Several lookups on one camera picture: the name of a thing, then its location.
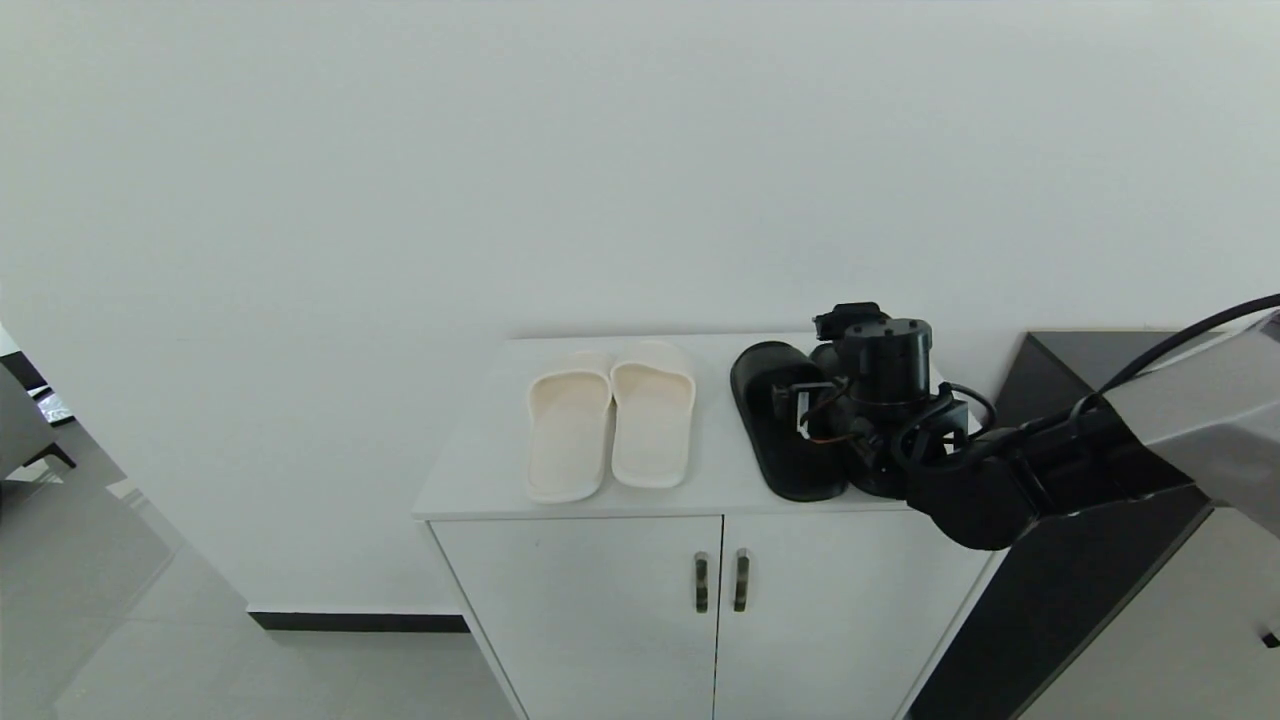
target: white countertop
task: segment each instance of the white countertop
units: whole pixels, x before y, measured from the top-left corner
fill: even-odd
[[[850,487],[823,502],[791,502],[764,484],[755,454],[730,391],[728,370],[749,346],[781,340],[808,352],[813,333],[662,336],[694,360],[698,400],[694,407],[689,473],[671,489],[639,489],[609,474],[591,497],[579,502],[539,505],[525,495],[529,451],[529,384],[554,357],[581,350],[617,354],[643,337],[517,340],[503,345],[493,369],[474,388],[472,405],[461,409],[453,432],[413,503],[417,520],[614,518],[906,510]],[[932,370],[934,386],[941,382]]]

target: slipper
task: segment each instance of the slipper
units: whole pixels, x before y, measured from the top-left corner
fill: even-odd
[[[671,343],[648,340],[618,356],[609,380],[618,404],[613,477],[640,488],[680,484],[694,421],[692,360]]]
[[[733,401],[764,483],[773,495],[796,502],[829,500],[849,487],[838,452],[796,430],[796,418],[776,407],[774,388],[824,383],[827,377],[809,357],[785,342],[768,341],[742,351],[730,370]],[[813,420],[817,427],[820,418]]]
[[[534,502],[590,497],[604,480],[612,360],[576,352],[557,360],[529,387],[529,445],[525,489]]]

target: chair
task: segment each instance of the chair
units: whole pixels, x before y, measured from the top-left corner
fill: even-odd
[[[36,401],[9,370],[0,368],[0,479],[47,455],[69,468],[76,466],[58,447],[54,428],[49,427]]]

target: white cabinet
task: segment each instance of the white cabinet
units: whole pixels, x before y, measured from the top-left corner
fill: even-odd
[[[710,717],[719,518],[431,529],[529,717]]]
[[[726,518],[717,717],[895,717],[987,560],[908,511]]]
[[[685,480],[657,491],[605,478],[562,505],[525,496],[530,379],[553,359],[636,340],[507,343],[413,505],[517,714],[900,719],[1002,555],[960,548],[904,502],[854,488],[813,503],[769,492],[728,369],[762,340],[808,350],[812,337],[663,338],[692,357],[698,382]],[[750,561],[741,612],[739,550]]]

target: baseboard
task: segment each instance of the baseboard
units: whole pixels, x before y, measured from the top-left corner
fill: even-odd
[[[470,633],[461,615],[402,615],[366,612],[261,612],[248,616],[264,630],[320,633]]]

